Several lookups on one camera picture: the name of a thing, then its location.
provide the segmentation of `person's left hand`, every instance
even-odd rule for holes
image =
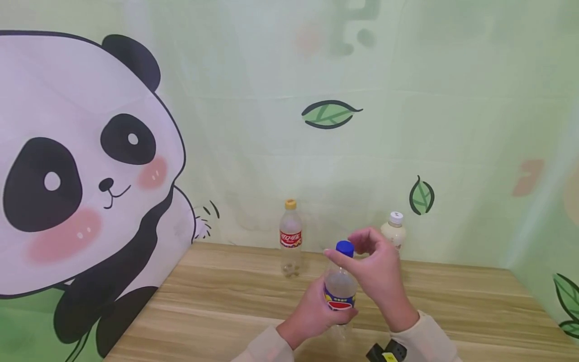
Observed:
[[[326,332],[335,324],[349,323],[358,310],[331,310],[324,297],[324,276],[320,276],[308,286],[294,312],[276,330],[295,350],[308,338]]]

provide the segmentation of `panda eye patch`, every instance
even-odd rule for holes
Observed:
[[[6,219],[16,229],[39,232],[72,216],[82,184],[70,151],[50,138],[32,138],[20,150],[4,185]]]
[[[155,137],[138,118],[130,114],[114,116],[101,133],[102,149],[119,162],[147,164],[156,152]]]

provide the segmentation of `plastic bottle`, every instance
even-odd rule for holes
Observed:
[[[302,266],[302,219],[296,207],[295,200],[286,200],[280,221],[281,272],[286,277],[299,275]]]
[[[389,222],[380,227],[382,235],[384,235],[388,241],[394,244],[398,251],[400,251],[402,243],[406,239],[406,229],[404,226],[402,226],[402,219],[404,219],[404,215],[394,211],[390,213]]]
[[[336,250],[350,258],[354,257],[354,245],[347,240],[338,242]],[[330,309],[345,310],[354,307],[358,282],[346,269],[330,262],[324,281],[325,299]],[[329,330],[329,336],[332,339],[343,341],[349,338],[351,329],[351,323],[333,326]]]

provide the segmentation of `panda mouth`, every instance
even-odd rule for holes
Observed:
[[[109,189],[108,192],[109,192],[109,195],[111,196],[111,204],[110,204],[109,206],[104,206],[104,208],[105,208],[106,210],[111,209],[111,208],[112,208],[113,201],[114,201],[116,198],[119,198],[119,197],[123,196],[124,193],[127,192],[130,188],[131,188],[131,185],[129,185],[129,187],[127,187],[126,189],[124,189],[124,191],[121,192],[121,193],[118,194],[118,195],[113,195],[112,191]]]

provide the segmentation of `wooden table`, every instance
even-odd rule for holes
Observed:
[[[278,251],[195,243],[107,357],[116,361],[230,361],[269,325],[285,319],[323,255],[305,253],[303,273],[286,279]],[[453,339],[464,361],[577,362],[571,343],[507,270],[403,262],[407,292]],[[373,302],[361,291],[353,339],[306,342],[296,361],[365,361],[389,340]]]

